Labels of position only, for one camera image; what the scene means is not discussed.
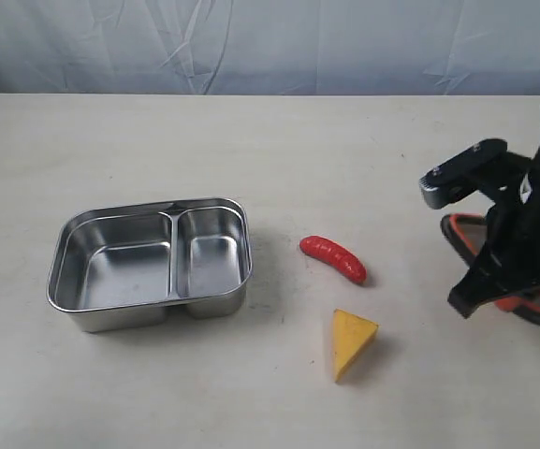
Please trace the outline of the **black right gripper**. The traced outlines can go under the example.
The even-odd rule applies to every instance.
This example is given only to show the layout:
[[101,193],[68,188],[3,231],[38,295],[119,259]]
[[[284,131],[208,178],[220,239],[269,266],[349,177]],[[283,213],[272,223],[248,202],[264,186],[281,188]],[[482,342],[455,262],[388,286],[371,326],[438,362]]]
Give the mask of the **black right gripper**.
[[469,269],[448,295],[463,317],[493,302],[523,319],[540,319],[540,146],[535,157],[484,139],[446,162],[446,202],[479,192],[484,216],[446,217],[446,239]]

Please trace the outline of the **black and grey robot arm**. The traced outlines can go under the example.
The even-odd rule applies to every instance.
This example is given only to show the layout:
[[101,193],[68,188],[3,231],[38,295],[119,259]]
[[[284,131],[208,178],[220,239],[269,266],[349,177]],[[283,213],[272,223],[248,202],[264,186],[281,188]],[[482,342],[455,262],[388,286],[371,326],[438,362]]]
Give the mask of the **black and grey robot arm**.
[[484,245],[448,296],[464,318],[487,303],[540,287],[540,147],[515,173],[487,168],[470,179],[493,205]]

